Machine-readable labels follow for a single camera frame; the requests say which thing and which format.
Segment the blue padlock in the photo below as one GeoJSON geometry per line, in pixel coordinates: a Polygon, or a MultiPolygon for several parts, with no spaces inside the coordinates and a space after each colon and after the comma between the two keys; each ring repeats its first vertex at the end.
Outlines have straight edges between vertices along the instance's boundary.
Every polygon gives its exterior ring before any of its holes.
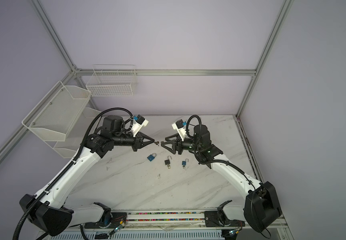
{"type": "Polygon", "coordinates": [[[153,160],[156,158],[156,156],[157,156],[157,154],[156,154],[156,153],[153,153],[153,154],[149,155],[149,156],[147,157],[147,159],[151,162],[151,161],[153,161],[153,160]]]}
{"type": "Polygon", "coordinates": [[[184,170],[188,168],[188,163],[189,163],[189,159],[185,159],[184,161],[182,161],[182,167],[184,170]]]}

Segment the small grey padlock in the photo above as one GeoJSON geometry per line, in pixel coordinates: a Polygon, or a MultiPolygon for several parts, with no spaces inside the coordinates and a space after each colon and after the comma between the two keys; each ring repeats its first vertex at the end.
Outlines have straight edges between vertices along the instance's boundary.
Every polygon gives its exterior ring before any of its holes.
{"type": "Polygon", "coordinates": [[[164,161],[164,163],[165,163],[165,165],[167,166],[168,169],[171,168],[171,160],[172,160],[172,157],[168,156],[167,159],[164,161]]]}

